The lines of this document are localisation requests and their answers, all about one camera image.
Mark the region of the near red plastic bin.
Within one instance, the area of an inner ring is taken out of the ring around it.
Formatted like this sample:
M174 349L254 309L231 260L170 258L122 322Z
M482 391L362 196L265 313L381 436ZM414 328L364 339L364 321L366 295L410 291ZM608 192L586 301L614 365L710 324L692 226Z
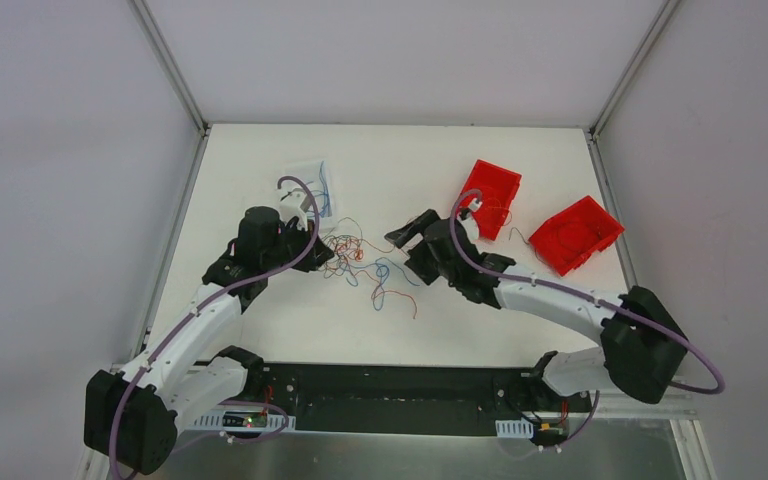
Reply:
M585 196L547 219L531 234L528 244L541 261L563 277L612 246L624 231L601 204Z

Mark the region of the white plastic tray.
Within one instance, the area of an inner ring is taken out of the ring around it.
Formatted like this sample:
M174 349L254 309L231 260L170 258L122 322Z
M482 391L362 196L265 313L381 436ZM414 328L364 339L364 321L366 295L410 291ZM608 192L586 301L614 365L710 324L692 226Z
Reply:
M283 175L303 181L314 196L323 228L336 225L337 196L329 161L325 157L297 160L285 165Z

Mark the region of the aluminium frame rail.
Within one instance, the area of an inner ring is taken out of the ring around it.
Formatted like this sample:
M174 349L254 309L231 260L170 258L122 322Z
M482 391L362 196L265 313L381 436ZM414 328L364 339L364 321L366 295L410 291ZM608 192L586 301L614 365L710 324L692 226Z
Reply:
M693 398L685 393L667 393L659 403L647 404L621 392L603 392L596 415L609 419L692 420L698 417Z

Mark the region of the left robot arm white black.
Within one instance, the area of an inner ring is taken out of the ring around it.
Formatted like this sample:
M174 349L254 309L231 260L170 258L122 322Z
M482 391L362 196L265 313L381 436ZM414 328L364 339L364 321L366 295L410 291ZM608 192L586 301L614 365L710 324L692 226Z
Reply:
M269 278L289 269L318 269L332 252L319 237L314 207L249 208L236 238L206 269L164 337L117 372L100 370L85 390L85 445L107 456L114 479L156 471L181 431L226 399L257 402L265 378L259 357L237 347L197 374L188 371L211 342L251 306Z

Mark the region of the red plastic bin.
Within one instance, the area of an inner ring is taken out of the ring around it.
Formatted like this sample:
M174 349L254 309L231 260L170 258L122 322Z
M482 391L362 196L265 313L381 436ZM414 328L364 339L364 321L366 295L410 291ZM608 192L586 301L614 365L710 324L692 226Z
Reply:
M612 246L624 231L601 204L585 196L547 219L531 234L528 244L541 261L563 277Z
M462 188L462 192L477 189L483 203L475 218L480 228L480 237L495 241L509 222L510 207L522 180L520 173L496 164L478 159Z

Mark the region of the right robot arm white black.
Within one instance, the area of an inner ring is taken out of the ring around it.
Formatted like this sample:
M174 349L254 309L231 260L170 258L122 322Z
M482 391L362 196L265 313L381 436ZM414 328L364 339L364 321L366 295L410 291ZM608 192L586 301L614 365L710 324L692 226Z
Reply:
M477 233L467 210L442 218L429 209L385 239L397 248L416 242L405 265L427 285L443 278L470 302L535 315L593 341L584 350L540 358L527 384L536 407L550 410L566 397L606 387L645 404L662 400L687 349L653 292L639 286L624 294L581 291L540 279L510 257L479 251Z

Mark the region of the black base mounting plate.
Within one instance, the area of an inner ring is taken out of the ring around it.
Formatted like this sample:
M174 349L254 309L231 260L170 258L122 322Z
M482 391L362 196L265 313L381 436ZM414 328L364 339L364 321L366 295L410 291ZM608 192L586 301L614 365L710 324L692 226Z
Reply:
M493 436L499 421L591 408L587 394L562 398L527 368L497 367L267 363L235 397L282 408L303 432Z

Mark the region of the far red plastic bin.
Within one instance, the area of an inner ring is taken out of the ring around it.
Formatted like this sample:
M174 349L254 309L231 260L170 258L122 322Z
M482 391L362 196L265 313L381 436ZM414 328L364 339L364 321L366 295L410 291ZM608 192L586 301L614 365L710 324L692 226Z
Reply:
M522 180L520 173L496 164L478 159L462 188L462 192L477 189L483 203L475 218L480 228L480 237L495 241L509 222L510 207Z

